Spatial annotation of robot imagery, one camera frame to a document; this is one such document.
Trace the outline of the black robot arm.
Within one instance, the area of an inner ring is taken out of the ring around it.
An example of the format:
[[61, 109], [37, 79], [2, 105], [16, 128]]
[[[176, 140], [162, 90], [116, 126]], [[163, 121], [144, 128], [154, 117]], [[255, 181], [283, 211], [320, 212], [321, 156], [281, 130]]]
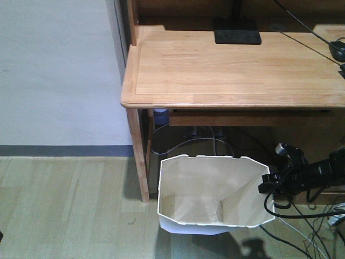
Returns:
[[289, 163], [276, 173], [262, 176], [260, 194], [297, 195], [299, 193], [344, 185], [344, 148], [330, 153], [329, 158], [308, 163], [301, 149], [280, 143], [276, 149]]

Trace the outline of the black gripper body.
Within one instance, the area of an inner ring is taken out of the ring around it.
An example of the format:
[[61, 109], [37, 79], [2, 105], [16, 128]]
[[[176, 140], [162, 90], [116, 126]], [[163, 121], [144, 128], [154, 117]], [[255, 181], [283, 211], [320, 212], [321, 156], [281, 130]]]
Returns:
[[300, 170], [287, 167], [280, 172], [262, 175], [262, 183], [258, 186], [260, 194], [297, 195], [307, 190], [307, 184]]

